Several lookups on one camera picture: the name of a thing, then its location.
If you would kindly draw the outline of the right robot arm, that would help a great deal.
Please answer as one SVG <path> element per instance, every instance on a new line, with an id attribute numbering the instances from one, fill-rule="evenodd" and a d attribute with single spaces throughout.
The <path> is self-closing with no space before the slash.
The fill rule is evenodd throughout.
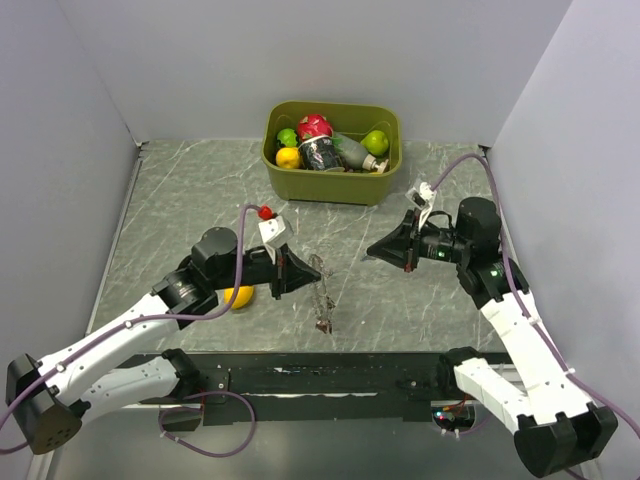
<path id="1" fill-rule="evenodd" d="M 552 353 L 533 293 L 517 263 L 502 246 L 495 203 L 462 200 L 455 216 L 439 227 L 429 201 L 409 197 L 413 208 L 367 254 L 406 272 L 421 259 L 451 263 L 457 279 L 498 334 L 519 375 L 516 387 L 471 347 L 441 355 L 437 387 L 448 398 L 479 401 L 511 432 L 517 454 L 535 477 L 599 457 L 618 427 L 614 412 L 597 405 L 569 377 Z"/>

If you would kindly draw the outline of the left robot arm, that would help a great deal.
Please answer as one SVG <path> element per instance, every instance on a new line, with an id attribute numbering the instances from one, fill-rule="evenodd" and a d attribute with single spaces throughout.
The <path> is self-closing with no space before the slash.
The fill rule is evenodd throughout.
<path id="1" fill-rule="evenodd" d="M 140 401 L 177 402 L 197 392 L 200 373 L 180 349 L 126 368 L 148 342 L 202 320 L 219 291 L 267 284 L 273 298 L 319 281 L 320 273 L 286 242 L 243 250 L 223 227 L 206 231 L 178 265 L 134 306 L 92 334 L 40 360 L 23 354 L 7 369 L 6 402 L 33 454 L 53 451 L 98 417 Z"/>

